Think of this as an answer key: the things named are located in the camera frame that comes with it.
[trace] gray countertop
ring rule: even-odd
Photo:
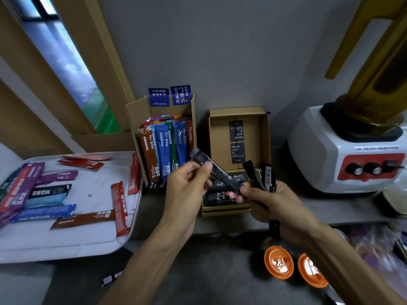
[[[295,164],[288,149],[272,147],[272,168],[277,179],[287,183],[302,202],[323,222],[341,225],[363,222],[397,222],[403,219],[386,215],[378,208],[375,195],[359,198],[315,198],[305,190],[306,181]],[[165,196],[159,193],[145,193],[132,240],[147,238],[161,219]],[[197,217],[194,234],[241,233],[244,231],[267,230],[268,224],[258,222],[250,214]]]

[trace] gray wall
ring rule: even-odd
[[[191,84],[206,142],[208,109],[271,111],[282,143],[308,106],[346,93],[386,23],[370,25],[334,80],[324,78],[361,0],[99,0],[137,98]]]

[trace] blender handle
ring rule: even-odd
[[[342,42],[325,74],[326,79],[334,79],[350,53],[375,18],[394,20],[407,0],[362,0],[345,33]]]

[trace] open cardboard box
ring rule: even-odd
[[[145,170],[144,153],[140,146],[137,130],[146,121],[148,117],[156,115],[192,115],[192,126],[194,135],[194,147],[197,146],[197,133],[195,121],[195,95],[192,95],[191,102],[186,105],[173,105],[172,95],[170,95],[170,107],[151,107],[150,97],[145,96],[126,105],[127,115],[129,117],[130,128],[135,144],[135,148],[140,160],[141,172],[143,173],[146,186],[149,183],[149,175]]]
[[[252,160],[256,169],[270,164],[269,116],[261,107],[209,111],[210,157],[230,175],[245,173],[242,163]],[[250,205],[204,207],[202,216],[250,212]]]

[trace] brown sachet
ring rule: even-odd
[[[108,222],[115,219],[114,210],[78,214],[71,217],[58,218],[50,229],[76,227],[93,224],[95,222]]]
[[[157,155],[155,154],[153,135],[154,132],[151,127],[140,128],[138,130],[138,137],[140,138],[140,144],[146,159],[150,183],[160,180],[160,167],[158,166]]]

